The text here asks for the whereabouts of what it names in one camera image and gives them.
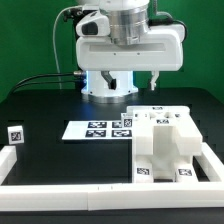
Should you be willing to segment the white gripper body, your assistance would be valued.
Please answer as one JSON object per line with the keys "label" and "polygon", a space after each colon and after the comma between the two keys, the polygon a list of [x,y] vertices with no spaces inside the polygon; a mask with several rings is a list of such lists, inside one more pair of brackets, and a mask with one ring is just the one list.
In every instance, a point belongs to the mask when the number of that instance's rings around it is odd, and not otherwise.
{"label": "white gripper body", "polygon": [[183,65],[185,29],[180,24],[153,26],[133,45],[109,37],[80,37],[77,62],[88,71],[177,71]]}

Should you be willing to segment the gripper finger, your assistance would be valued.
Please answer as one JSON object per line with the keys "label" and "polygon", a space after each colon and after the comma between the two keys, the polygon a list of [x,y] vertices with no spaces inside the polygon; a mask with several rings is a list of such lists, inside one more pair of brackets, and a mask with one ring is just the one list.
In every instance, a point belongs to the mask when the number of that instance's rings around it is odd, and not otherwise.
{"label": "gripper finger", "polygon": [[107,82],[109,89],[111,89],[111,90],[116,89],[116,87],[117,87],[116,80],[110,75],[110,73],[108,71],[102,71],[101,76]]}
{"label": "gripper finger", "polygon": [[152,77],[151,77],[151,80],[150,80],[150,89],[152,91],[154,91],[155,88],[156,88],[156,81],[159,78],[159,71],[152,71],[151,75],[152,75]]}

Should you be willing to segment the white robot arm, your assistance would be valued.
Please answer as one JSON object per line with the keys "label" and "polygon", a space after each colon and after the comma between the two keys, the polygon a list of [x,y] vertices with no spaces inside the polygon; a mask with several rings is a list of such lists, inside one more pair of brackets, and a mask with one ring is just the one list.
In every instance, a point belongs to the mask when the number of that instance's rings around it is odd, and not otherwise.
{"label": "white robot arm", "polygon": [[133,96],[135,71],[152,74],[150,86],[162,71],[183,65],[186,28],[167,12],[148,16],[157,0],[77,0],[84,17],[75,26],[78,66],[86,73],[81,90],[87,100],[117,103]]}

